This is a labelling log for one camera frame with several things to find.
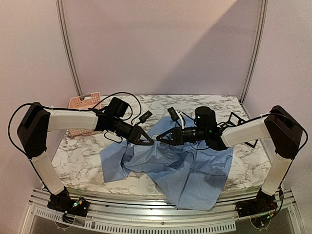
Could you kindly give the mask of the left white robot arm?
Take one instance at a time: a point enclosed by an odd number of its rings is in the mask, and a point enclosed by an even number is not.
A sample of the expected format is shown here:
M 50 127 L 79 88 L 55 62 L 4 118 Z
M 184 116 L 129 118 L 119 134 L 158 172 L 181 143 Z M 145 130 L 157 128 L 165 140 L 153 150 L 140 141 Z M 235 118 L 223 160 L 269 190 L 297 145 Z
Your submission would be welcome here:
M 154 141 L 138 124 L 129 124 L 123 116 L 130 105 L 117 98 L 117 93 L 109 95 L 110 103 L 88 109 L 54 108 L 43 106 L 39 102 L 26 103 L 28 106 L 17 128 L 21 142 L 18 148 L 30 161 L 35 173 L 50 193 L 53 203 L 63 212 L 69 211 L 73 204 L 67 197 L 67 190 L 59 179 L 47 153 L 47 135 L 55 130 L 86 129 L 112 132 L 133 145 L 151 146 Z

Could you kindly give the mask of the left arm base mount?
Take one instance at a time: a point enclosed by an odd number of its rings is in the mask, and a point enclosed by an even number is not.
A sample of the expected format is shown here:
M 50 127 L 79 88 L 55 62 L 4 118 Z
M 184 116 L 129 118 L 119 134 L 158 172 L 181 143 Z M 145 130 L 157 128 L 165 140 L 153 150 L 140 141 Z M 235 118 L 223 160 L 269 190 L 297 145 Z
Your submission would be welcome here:
M 50 195 L 47 207 L 58 212 L 87 217 L 90 202 L 84 199 L 84 197 L 72 199 L 67 188 L 64 187 L 57 195 Z

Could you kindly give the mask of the blue shirt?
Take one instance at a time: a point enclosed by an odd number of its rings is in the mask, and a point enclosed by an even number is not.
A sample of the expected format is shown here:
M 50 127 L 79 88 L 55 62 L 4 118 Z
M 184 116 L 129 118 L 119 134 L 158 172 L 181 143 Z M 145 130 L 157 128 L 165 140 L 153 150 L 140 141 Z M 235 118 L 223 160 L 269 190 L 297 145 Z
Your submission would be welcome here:
M 100 152 L 105 182 L 126 178 L 130 172 L 146 173 L 180 208 L 209 210 L 217 202 L 228 178 L 233 148 L 207 149 L 204 141 L 171 146 L 113 143 Z

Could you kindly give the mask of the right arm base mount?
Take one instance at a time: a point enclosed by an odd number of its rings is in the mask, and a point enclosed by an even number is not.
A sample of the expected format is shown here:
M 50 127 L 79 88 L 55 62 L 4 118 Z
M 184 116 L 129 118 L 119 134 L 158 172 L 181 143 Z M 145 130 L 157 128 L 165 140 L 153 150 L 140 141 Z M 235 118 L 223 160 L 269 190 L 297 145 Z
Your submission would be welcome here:
M 282 203 L 283 200 L 281 200 L 281 204 L 278 207 L 275 195 L 268 195 L 260 189 L 255 198 L 237 202 L 235 204 L 235 211 L 238 212 L 239 217 L 265 213 L 265 219 L 269 220 L 279 213 Z

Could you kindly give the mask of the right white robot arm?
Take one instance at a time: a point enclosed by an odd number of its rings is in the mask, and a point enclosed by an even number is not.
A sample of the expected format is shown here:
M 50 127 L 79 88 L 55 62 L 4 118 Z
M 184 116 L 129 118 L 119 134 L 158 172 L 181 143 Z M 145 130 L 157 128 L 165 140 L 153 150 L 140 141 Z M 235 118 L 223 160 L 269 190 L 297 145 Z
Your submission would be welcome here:
M 274 106 L 268 113 L 237 124 L 218 124 L 215 112 L 206 106 L 195 109 L 194 127 L 174 127 L 159 136 L 157 141 L 173 146 L 204 141 L 206 146 L 223 151 L 233 146 L 263 138 L 272 140 L 275 157 L 261 186 L 261 194 L 252 202 L 255 212 L 261 213 L 271 204 L 271 198 L 285 178 L 292 161 L 303 148 L 301 139 L 306 130 L 281 106 Z

